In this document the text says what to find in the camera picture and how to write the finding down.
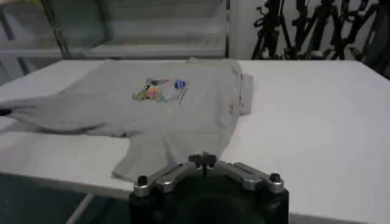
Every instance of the metal shelving unit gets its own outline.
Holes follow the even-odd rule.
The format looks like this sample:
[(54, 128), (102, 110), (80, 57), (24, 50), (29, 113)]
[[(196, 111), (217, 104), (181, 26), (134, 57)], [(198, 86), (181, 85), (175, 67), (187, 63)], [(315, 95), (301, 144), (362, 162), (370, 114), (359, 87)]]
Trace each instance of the metal shelving unit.
[[(145, 0), (141, 3), (89, 0), (89, 5), (69, 2), (41, 0), (52, 35), (0, 43), (0, 54), (30, 58), (137, 59), (223, 58), (227, 52), (226, 0)], [(181, 20), (189, 23), (187, 27), (180, 24)], [(166, 21), (166, 24), (155, 27), (156, 21)]]

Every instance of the colorful graphic print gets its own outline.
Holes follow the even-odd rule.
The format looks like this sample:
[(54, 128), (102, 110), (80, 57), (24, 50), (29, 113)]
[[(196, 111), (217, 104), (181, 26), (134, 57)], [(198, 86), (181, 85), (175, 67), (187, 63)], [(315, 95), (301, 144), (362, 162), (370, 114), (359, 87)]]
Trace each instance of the colorful graphic print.
[(188, 85), (187, 81), (179, 79), (172, 85), (170, 79), (155, 80), (147, 78), (144, 88), (138, 94), (133, 94), (132, 99), (137, 101), (153, 100), (156, 102), (178, 101), (181, 104)]

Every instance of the silver metal part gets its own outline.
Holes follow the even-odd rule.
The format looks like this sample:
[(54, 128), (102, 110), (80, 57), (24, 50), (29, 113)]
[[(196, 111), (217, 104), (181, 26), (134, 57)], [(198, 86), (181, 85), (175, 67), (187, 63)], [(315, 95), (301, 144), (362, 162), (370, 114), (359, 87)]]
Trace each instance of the silver metal part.
[(218, 161), (210, 170), (212, 175), (225, 175), (230, 177), (231, 179), (241, 183), (243, 188), (254, 191), (258, 183), (261, 182), (261, 178), (249, 173), (245, 172), (229, 163), (225, 163), (223, 161)]
[(187, 162), (176, 170), (160, 177), (156, 180), (156, 185), (163, 191), (164, 194), (172, 192), (175, 189), (175, 185), (182, 179), (187, 177), (189, 174), (196, 170), (196, 164)]
[(167, 173), (170, 173), (172, 170), (176, 169), (177, 165), (167, 166), (164, 169), (152, 174), (147, 178), (147, 184), (139, 185), (138, 183), (134, 183), (134, 195), (137, 197), (145, 197), (151, 194), (151, 189), (155, 183), (155, 181), (164, 176)]
[(285, 189), (285, 182), (283, 181), (283, 179), (279, 179), (278, 181), (271, 181), (270, 175), (263, 173), (257, 169), (254, 169), (250, 166), (247, 166), (243, 163), (235, 163), (233, 166), (260, 177), (267, 184), (268, 189), (272, 193), (278, 194), (283, 192)]
[(255, 191), (259, 183), (264, 184), (271, 192), (278, 194), (284, 191), (284, 181), (279, 175), (268, 175), (243, 163), (229, 164), (217, 161), (214, 166), (197, 167), (194, 162), (183, 165), (168, 166), (149, 176), (147, 183), (135, 183), (134, 195), (145, 197), (151, 194), (153, 187), (158, 187), (164, 194), (172, 192), (177, 183), (187, 176), (222, 175), (237, 181), (248, 191)]

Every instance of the black bolt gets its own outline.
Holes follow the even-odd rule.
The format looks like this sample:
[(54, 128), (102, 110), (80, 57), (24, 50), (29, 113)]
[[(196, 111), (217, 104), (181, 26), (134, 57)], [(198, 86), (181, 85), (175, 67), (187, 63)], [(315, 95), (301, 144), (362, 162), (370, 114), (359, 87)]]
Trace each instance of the black bolt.
[(11, 109), (0, 109), (0, 116), (6, 116), (12, 113)]
[(147, 176), (139, 176), (137, 179), (137, 183), (139, 186), (147, 185)]
[(278, 173), (272, 173), (271, 176), (269, 177), (269, 179), (273, 182), (273, 183), (277, 183), (277, 182), (280, 182), (280, 175)]

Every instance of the shelf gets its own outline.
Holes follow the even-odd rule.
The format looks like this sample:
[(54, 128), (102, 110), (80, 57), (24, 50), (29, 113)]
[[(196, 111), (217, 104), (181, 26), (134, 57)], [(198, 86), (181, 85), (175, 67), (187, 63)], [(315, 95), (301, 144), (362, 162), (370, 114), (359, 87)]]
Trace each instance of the shelf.
[(3, 57), (62, 57), (58, 44), (51, 38), (0, 43), (0, 55)]
[(225, 43), (224, 33), (199, 37), (132, 37), (111, 40), (83, 54), (87, 58), (223, 58)]

